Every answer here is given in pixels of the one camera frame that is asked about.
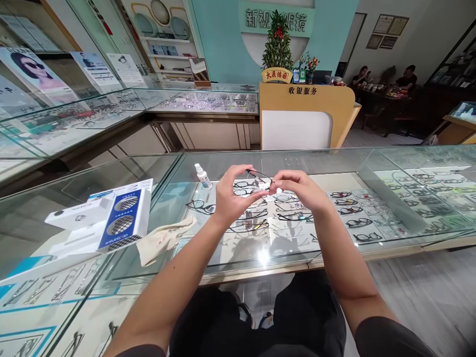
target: spray bottle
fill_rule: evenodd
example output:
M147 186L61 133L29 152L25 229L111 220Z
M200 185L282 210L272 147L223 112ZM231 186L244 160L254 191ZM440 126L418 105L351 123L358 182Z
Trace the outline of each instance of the spray bottle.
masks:
M212 188L212 183L208 179L207 173L202 169L200 164L195 164L195 169L197 170L197 176L204 188Z

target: black shirt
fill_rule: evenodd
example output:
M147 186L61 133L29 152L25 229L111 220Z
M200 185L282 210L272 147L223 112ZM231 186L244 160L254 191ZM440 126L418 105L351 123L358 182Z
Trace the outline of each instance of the black shirt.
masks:
M412 83L413 86L411 86L409 90L413 90L415 88L416 83L417 83L417 77L414 74L412 74L412 76L410 78L401 77L401 78L397 79L397 85L399 87L406 87L410 83Z
M357 327L355 340L360 357L436 357L417 335L386 317L376 316L364 320ZM165 355L164 351L156 345L141 345L132 347L117 357L165 357ZM260 357L271 356L319 357L300 345L274 345L260 355Z
M363 80L361 80L360 82L358 82L358 83L354 84L354 81L355 81L355 80L358 80L359 78L360 78L360 75L359 75L359 74L358 74L358 75L356 75L356 76L354 76L354 77L352 78L351 85L358 85L359 83L362 83L362 82L363 82Z

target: wall shelf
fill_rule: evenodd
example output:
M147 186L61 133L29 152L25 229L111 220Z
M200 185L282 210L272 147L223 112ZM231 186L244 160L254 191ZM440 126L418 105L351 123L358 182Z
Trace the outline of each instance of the wall shelf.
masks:
M179 40L179 39L162 39L160 37L145 37L140 36L141 40L146 41L157 41L157 42L173 42L173 43L191 43L190 40Z
M154 58L165 58L165 59L169 59L169 60L188 60L189 58L193 58L193 57L187 57L187 56L168 56L168 55L151 55L149 54L148 55L149 57L154 57Z
M186 74L189 76L192 76L192 73L190 72L185 72L185 71L174 71L174 70L167 70L167 69L161 69L156 71L157 73L173 73L173 74Z

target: person sitting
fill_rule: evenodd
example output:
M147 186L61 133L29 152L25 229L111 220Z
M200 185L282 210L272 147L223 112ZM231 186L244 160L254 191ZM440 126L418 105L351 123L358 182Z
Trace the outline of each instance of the person sitting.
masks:
M367 73L367 66L362 67L358 75L352 78L352 87L357 87L359 83L362 84L367 79L369 73Z
M415 72L415 66L412 64L405 69L403 77L397 79L397 86L400 89L406 89L409 92L415 89L417 85L417 77L413 74Z

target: woman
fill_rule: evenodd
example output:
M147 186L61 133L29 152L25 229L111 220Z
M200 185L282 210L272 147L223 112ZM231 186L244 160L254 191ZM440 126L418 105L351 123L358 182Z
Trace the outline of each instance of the woman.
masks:
M354 76L352 78L352 86L357 87L359 83L362 83L364 79L367 79L368 73L367 73L367 66L364 66L360 69L360 72L358 75Z
M62 80L54 79L48 72L46 72L46 66L44 64L38 63L34 59L21 53L12 53L10 57L18 68L20 68L28 77L40 81L39 84L35 84L35 86L40 90L67 87Z

